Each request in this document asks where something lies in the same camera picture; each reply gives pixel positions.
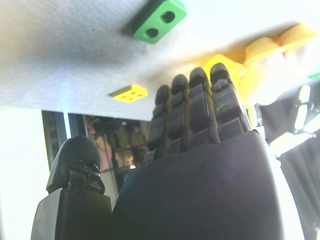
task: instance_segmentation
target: table surface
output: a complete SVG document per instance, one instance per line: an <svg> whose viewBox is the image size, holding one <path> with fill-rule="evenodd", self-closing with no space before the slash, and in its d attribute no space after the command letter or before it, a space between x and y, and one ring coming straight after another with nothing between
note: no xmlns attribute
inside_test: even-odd
<svg viewBox="0 0 320 240"><path fill-rule="evenodd" d="M151 45L130 31L149 2L2 0L0 105L150 120L157 88L198 58L232 52L241 61L257 36L320 24L316 0L184 0L187 17ZM149 96L130 104L110 97L131 84Z"/></svg>

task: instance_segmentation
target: robotic hand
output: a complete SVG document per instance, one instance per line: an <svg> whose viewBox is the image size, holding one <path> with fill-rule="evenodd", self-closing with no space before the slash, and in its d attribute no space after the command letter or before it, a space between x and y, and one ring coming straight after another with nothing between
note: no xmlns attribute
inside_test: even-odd
<svg viewBox="0 0 320 240"><path fill-rule="evenodd" d="M144 166L130 171L112 213L93 142L67 140L31 239L304 239L279 162L251 131L223 64L210 81L196 68L189 82L178 75L159 88Z"/></svg>

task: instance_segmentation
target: small yellow block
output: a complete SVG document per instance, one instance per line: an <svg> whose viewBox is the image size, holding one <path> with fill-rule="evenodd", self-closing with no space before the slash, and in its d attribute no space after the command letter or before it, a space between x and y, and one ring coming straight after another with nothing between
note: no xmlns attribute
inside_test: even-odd
<svg viewBox="0 0 320 240"><path fill-rule="evenodd" d="M128 104L146 96L148 96L148 90L137 85L126 86L112 93L114 100Z"/></svg>

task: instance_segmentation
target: green block with two holes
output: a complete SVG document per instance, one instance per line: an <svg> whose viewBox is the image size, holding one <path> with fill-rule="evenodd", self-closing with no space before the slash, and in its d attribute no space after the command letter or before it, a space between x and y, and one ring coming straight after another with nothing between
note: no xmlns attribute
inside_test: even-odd
<svg viewBox="0 0 320 240"><path fill-rule="evenodd" d="M186 15L185 6L178 0L155 0L133 26L133 37L155 44Z"/></svg>

